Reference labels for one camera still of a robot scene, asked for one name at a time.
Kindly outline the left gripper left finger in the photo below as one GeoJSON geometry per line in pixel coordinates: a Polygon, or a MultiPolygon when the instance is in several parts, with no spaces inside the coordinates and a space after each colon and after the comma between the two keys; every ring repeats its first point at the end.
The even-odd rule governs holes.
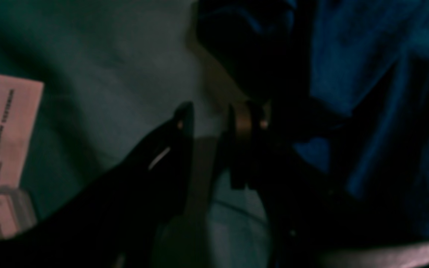
{"type": "Polygon", "coordinates": [[[184,102],[117,166],[32,229],[0,240],[0,268],[148,268],[157,230],[185,209],[194,107],[184,102]]]}

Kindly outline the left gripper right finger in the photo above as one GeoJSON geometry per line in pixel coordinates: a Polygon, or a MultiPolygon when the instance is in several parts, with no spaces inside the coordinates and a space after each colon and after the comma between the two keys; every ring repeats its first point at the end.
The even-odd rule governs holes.
{"type": "Polygon", "coordinates": [[[429,240],[386,209],[354,200],[269,129],[261,106],[228,106],[231,188],[257,192],[267,214],[276,268],[429,268],[429,240]]]}

